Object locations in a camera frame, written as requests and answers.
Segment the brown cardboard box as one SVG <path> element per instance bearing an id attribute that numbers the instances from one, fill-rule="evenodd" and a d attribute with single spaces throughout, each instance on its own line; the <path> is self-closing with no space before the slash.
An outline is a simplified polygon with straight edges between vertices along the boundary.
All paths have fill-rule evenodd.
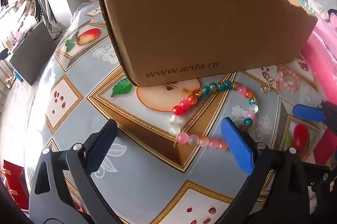
<path id="1" fill-rule="evenodd" d="M 99 0 L 134 86 L 288 63 L 317 16 L 298 0 Z"/>

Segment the pink floral blanket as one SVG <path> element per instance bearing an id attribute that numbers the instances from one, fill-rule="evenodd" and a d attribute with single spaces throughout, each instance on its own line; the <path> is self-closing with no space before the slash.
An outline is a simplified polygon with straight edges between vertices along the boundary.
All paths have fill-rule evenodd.
<path id="1" fill-rule="evenodd" d="M 314 72 L 326 99 L 336 103 L 336 25 L 317 16 L 301 55 Z"/>

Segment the red paper bag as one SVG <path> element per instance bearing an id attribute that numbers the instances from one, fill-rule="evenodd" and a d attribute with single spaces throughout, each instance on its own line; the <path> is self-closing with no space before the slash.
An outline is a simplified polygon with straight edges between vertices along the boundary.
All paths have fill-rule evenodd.
<path id="1" fill-rule="evenodd" d="M 6 177 L 9 194 L 20 209 L 29 209 L 29 193 L 25 181 L 24 168 L 9 161 L 3 161 L 1 170 Z"/>

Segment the dark grey cabinet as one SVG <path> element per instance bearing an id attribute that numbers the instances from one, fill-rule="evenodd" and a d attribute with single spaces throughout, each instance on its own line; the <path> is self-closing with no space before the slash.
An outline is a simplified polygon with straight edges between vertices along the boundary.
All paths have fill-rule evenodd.
<path id="1" fill-rule="evenodd" d="M 56 43 L 43 22 L 14 49 L 9 62 L 29 85 L 33 85 L 55 51 Z"/>

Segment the gold chain jewelry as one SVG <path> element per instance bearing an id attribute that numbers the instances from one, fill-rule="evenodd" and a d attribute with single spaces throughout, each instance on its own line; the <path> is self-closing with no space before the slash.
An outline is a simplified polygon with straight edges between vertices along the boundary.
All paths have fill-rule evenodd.
<path id="1" fill-rule="evenodd" d="M 275 75 L 274 77 L 267 75 L 265 87 L 266 87 L 267 92 L 273 91 L 279 95 L 281 94 L 277 75 Z"/>

